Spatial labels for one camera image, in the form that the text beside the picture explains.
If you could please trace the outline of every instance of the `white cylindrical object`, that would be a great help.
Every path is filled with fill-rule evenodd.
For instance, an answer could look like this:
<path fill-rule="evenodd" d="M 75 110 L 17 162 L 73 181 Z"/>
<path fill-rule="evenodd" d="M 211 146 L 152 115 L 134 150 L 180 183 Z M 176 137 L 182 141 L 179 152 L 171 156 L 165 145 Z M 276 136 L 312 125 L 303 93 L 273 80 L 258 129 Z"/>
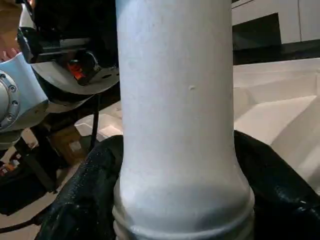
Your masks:
<path fill-rule="evenodd" d="M 249 239 L 233 136 L 230 0 L 116 0 L 124 159 L 119 240 Z"/>

